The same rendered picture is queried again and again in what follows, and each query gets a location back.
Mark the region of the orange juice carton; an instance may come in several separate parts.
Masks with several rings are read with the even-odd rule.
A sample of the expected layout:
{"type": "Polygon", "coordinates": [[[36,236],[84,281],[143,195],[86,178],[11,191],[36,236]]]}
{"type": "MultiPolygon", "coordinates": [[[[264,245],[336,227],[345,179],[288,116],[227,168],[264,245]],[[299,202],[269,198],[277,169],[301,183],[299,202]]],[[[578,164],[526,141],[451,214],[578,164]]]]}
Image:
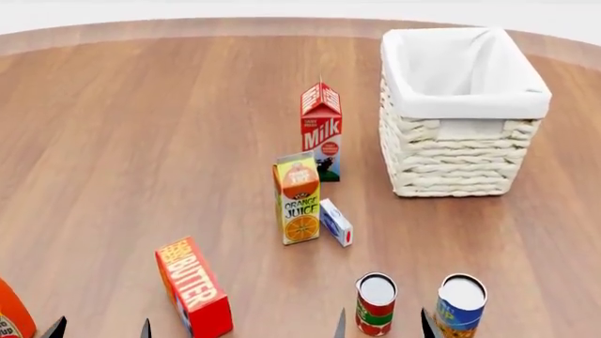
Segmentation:
{"type": "Polygon", "coordinates": [[[319,237],[320,178],[313,151],[281,157],[272,165],[275,214],[283,244],[319,237]]]}

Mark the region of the orange ketchup bottle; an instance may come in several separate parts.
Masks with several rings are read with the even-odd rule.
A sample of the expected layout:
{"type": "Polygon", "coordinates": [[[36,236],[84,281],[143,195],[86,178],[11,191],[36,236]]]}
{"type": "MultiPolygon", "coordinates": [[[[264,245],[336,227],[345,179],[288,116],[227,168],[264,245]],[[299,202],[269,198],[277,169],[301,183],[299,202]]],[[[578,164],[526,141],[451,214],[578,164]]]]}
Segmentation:
{"type": "Polygon", "coordinates": [[[0,278],[0,338],[33,338],[37,326],[21,299],[0,278]]]}

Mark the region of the blue yellow label can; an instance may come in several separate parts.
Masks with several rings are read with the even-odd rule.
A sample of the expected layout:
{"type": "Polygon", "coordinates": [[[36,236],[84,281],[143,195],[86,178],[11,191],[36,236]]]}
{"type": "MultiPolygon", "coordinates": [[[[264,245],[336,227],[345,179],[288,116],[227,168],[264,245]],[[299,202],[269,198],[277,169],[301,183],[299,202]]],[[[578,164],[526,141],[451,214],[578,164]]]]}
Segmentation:
{"type": "Polygon", "coordinates": [[[439,287],[434,316],[444,338],[474,338],[487,301],[487,290],[477,278],[448,275],[439,287]]]}

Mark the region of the white woven basket with liner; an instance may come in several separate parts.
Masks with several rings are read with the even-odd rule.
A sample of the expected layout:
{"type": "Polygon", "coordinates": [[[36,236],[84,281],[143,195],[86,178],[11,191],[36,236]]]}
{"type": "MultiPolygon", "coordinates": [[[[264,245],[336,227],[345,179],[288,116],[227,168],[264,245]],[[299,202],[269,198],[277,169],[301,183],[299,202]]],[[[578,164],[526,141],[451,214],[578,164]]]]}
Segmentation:
{"type": "Polygon", "coordinates": [[[394,193],[507,193],[552,98],[508,33],[394,29],[380,56],[379,140],[394,193]]]}

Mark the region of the red milk carton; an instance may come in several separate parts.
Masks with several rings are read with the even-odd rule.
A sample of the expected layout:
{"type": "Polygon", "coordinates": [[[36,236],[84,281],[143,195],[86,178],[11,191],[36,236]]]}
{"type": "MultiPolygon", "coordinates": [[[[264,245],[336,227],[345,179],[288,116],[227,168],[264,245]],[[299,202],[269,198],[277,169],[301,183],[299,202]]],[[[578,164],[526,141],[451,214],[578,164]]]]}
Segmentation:
{"type": "Polygon", "coordinates": [[[301,151],[314,151],[322,182],[340,181],[342,117],[339,93],[322,78],[300,95],[301,151]]]}

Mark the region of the small white blue box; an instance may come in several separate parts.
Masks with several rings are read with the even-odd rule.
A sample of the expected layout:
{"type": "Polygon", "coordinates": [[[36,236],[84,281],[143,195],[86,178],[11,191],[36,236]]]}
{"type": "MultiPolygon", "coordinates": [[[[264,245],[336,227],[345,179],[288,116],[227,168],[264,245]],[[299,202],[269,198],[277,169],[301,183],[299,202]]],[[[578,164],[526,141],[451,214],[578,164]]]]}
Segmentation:
{"type": "Polygon", "coordinates": [[[333,204],[331,199],[320,201],[320,221],[327,227],[331,235],[341,244],[348,247],[353,243],[353,226],[333,204]]]}

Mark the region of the red orange butter box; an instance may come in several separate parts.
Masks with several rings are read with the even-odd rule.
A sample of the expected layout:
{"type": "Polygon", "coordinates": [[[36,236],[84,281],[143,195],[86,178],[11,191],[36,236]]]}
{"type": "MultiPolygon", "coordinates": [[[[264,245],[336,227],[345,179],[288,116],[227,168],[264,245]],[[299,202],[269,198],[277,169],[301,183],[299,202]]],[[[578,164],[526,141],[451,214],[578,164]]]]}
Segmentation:
{"type": "Polygon", "coordinates": [[[155,251],[165,291],[191,338],[220,338],[234,329],[231,306],[193,238],[155,251]]]}

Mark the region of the red green label can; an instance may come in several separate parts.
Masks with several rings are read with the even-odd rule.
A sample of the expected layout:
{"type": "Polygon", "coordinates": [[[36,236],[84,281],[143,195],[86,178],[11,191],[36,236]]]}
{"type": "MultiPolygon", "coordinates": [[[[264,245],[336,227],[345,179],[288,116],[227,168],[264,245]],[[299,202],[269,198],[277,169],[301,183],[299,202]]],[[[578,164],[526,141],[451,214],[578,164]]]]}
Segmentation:
{"type": "Polygon", "coordinates": [[[358,329],[371,337],[382,337],[391,331],[396,283],[382,272],[369,272],[355,283],[357,302],[355,321],[358,329]]]}

